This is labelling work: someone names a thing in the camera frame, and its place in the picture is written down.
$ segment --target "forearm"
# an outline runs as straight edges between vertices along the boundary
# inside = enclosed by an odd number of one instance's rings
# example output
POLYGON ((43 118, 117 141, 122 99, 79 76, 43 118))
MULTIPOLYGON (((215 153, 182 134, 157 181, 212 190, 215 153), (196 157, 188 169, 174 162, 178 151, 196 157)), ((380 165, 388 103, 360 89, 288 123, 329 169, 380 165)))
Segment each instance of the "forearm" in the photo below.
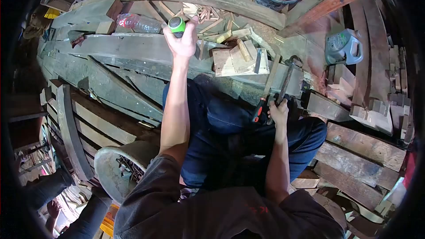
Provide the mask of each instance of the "forearm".
POLYGON ((277 128, 272 155, 266 173, 266 196, 280 204, 288 195, 290 187, 290 165, 286 128, 277 128))
POLYGON ((182 165, 189 141, 190 123, 187 106, 187 70, 185 58, 174 58, 170 87, 162 117, 159 153, 173 156, 182 165))

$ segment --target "curved wooden beam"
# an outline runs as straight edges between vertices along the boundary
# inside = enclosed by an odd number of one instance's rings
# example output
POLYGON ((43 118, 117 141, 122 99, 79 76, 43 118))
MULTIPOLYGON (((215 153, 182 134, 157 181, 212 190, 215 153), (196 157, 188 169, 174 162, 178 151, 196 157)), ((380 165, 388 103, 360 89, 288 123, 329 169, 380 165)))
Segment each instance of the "curved wooden beam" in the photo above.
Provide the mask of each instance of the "curved wooden beam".
MULTIPOLYGON (((79 8, 85 4, 96 2, 100 0, 83 0, 82 2, 76 3, 72 10, 79 8)), ((205 6, 211 6, 220 8, 233 13, 240 14, 250 19, 262 22, 275 29, 283 29, 285 26, 285 15, 250 0, 161 0, 161 1, 177 1, 187 2, 193 4, 200 4, 205 6)))

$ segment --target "hand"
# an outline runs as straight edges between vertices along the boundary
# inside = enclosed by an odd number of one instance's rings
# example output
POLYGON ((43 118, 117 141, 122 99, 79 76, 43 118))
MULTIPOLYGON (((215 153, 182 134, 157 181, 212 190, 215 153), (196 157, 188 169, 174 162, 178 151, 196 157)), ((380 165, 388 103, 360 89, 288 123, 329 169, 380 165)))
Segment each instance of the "hand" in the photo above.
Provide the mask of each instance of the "hand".
POLYGON ((276 129, 283 129, 286 132, 286 123, 288 121, 288 100, 283 99, 279 107, 276 107, 274 102, 270 102, 270 110, 267 112, 269 117, 274 120, 276 129))
POLYGON ((181 38, 174 36, 171 29, 166 24, 163 24, 165 39, 173 53, 174 59, 183 58, 184 61, 189 62, 189 58, 195 54, 196 42, 198 40, 195 28, 198 25, 198 20, 198 16, 194 16, 186 23, 186 29, 181 38))
POLYGON ((56 201, 51 200, 49 203, 47 203, 47 212, 49 212, 50 216, 52 218, 57 218, 59 215, 59 206, 56 203, 56 201))

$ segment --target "yellow object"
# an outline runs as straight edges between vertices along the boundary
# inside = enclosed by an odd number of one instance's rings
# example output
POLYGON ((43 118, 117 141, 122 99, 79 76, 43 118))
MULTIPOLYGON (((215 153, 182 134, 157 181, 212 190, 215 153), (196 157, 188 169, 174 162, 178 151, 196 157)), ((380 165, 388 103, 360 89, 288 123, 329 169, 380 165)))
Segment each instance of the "yellow object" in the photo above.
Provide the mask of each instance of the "yellow object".
POLYGON ((100 229, 110 237, 114 237, 114 221, 118 209, 119 207, 117 205, 111 204, 102 224, 100 225, 100 229))
POLYGON ((44 14, 44 17, 47 18, 47 19, 54 19, 59 15, 60 15, 60 12, 58 10, 53 9, 53 8, 49 8, 47 10, 46 14, 44 14))

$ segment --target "black t-shirt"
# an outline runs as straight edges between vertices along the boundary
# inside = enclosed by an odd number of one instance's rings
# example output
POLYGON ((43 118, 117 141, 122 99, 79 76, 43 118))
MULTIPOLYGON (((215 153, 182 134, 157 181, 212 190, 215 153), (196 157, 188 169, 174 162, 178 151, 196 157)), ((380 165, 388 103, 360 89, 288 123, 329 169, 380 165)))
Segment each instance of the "black t-shirt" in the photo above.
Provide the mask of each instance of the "black t-shirt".
POLYGON ((304 190, 279 205, 252 187, 220 189, 177 202, 179 175, 173 157, 157 156, 118 210, 114 238, 230 239, 246 230, 264 239, 345 236, 327 210, 304 190))

